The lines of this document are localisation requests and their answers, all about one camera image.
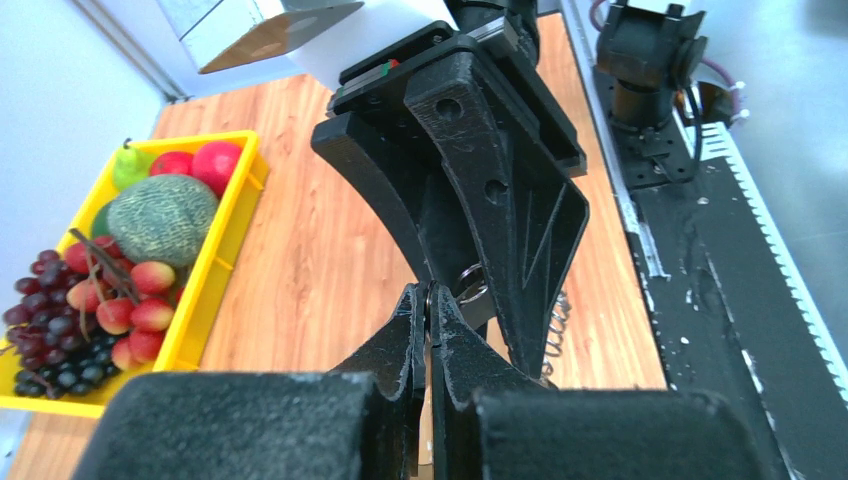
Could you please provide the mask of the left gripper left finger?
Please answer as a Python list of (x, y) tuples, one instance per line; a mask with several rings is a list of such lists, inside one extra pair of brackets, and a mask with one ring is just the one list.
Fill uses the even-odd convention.
[(424, 289), (327, 372), (138, 376), (104, 412), (78, 479), (407, 479), (425, 389)]

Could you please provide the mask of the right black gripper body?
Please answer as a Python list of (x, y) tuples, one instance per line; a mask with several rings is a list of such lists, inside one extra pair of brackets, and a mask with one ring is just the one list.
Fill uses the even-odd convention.
[(531, 143), (550, 155), (569, 176), (587, 171), (586, 157), (572, 122), (539, 76), (539, 30), (534, 19), (463, 19), (455, 31), (434, 21), (344, 70), (331, 97), (329, 117), (356, 113), (370, 125), (420, 148), (423, 123), (406, 103), (410, 85), (422, 91), (458, 79), (460, 66), (473, 66), (496, 124), (528, 128)]

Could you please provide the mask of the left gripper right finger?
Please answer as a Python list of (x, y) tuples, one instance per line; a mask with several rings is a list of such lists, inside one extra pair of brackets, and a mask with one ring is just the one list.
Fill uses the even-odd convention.
[(554, 390), (427, 290), (439, 479), (762, 479), (744, 423), (709, 392)]

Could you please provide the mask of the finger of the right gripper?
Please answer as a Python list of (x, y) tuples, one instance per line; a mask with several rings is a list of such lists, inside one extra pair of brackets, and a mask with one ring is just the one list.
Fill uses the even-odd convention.
[(406, 91), (465, 212), (512, 363), (541, 373), (549, 315), (588, 220), (588, 203), (528, 128), (497, 126), (474, 68)]
[(319, 123), (311, 147), (372, 208), (417, 280), (450, 288), (466, 321), (484, 336), (491, 296), (465, 212), (443, 170), (421, 164), (362, 119)]

